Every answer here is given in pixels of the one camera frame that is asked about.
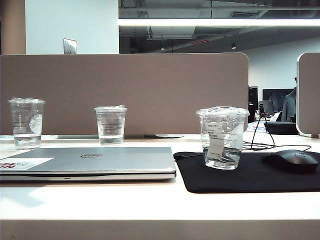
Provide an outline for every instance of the fluorescent light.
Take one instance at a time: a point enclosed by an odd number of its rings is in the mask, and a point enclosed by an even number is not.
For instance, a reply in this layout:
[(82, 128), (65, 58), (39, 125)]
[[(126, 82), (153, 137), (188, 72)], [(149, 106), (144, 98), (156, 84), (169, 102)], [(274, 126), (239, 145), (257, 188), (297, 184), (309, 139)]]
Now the fluorescent light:
[(316, 26), (320, 27), (320, 19), (119, 19), (119, 26), (203, 26), (203, 27), (227, 27), (227, 26)]

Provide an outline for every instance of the black mouse pad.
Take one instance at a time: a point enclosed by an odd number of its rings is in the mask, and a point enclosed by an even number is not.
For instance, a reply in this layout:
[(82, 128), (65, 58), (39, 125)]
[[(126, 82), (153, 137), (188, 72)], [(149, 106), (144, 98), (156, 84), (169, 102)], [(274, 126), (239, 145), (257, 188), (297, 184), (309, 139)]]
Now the black mouse pad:
[[(312, 173), (292, 173), (261, 161), (268, 152), (242, 152), (234, 170), (205, 165), (204, 156), (184, 157), (197, 152), (177, 152), (173, 156), (184, 185), (192, 193), (281, 193), (320, 191), (320, 166)], [(313, 152), (320, 159), (320, 153)]]

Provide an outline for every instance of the exposed ceiling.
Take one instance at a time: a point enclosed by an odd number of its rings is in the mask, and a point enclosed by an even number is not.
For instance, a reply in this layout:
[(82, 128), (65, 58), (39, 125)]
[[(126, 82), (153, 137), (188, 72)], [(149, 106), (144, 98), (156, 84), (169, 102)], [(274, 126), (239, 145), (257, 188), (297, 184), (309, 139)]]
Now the exposed ceiling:
[[(173, 18), (319, 18), (320, 0), (119, 0), (120, 19)], [(129, 44), (122, 53), (193, 52), (195, 43), (204, 41), (221, 52), (237, 42), (243, 49), (252, 40), (277, 36), (297, 40), (320, 36), (318, 28), (279, 27), (119, 27), (120, 42)]]

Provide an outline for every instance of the black mouse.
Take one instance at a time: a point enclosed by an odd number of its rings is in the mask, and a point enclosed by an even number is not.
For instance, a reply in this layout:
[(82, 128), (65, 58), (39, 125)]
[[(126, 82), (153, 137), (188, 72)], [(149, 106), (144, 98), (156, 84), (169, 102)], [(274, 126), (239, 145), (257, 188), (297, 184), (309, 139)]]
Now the black mouse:
[(278, 169), (296, 173), (314, 172), (319, 164), (312, 153), (300, 150), (283, 150), (261, 158), (262, 162)]

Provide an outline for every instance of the white desk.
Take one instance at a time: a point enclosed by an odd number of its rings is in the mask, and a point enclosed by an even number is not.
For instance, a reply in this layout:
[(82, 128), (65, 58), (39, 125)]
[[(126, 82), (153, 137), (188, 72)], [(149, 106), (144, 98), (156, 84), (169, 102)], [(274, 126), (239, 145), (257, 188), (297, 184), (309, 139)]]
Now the white desk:
[[(252, 136), (245, 132), (244, 140)], [(276, 145), (308, 144), (320, 152), (320, 139), (273, 137)], [(257, 133), (255, 142), (272, 143), (266, 133)], [(98, 140), (83, 139), (41, 144), (98, 146)], [(199, 135), (125, 140), (121, 146), (202, 151)], [(0, 149), (1, 158), (22, 152), (12, 140), (2, 140)], [(178, 167), (175, 180), (160, 183), (5, 184), (0, 200), (3, 240), (320, 239), (320, 192), (196, 194), (186, 190)]]

